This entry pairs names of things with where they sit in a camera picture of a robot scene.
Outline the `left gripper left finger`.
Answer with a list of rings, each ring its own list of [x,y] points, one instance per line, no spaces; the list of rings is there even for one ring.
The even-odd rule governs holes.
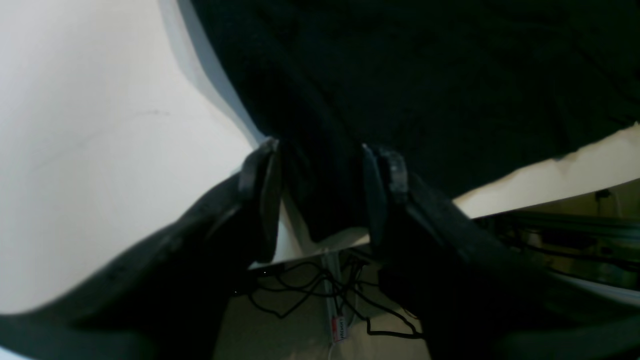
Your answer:
[[[210,360],[234,287],[275,256],[281,142],[185,214],[59,298],[2,315],[1,346],[32,360]]]

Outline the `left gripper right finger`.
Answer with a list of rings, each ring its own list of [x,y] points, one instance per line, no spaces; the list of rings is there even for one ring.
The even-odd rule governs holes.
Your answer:
[[[637,360],[639,308],[551,275],[505,248],[411,173],[363,145],[375,259],[413,292],[434,360]]]

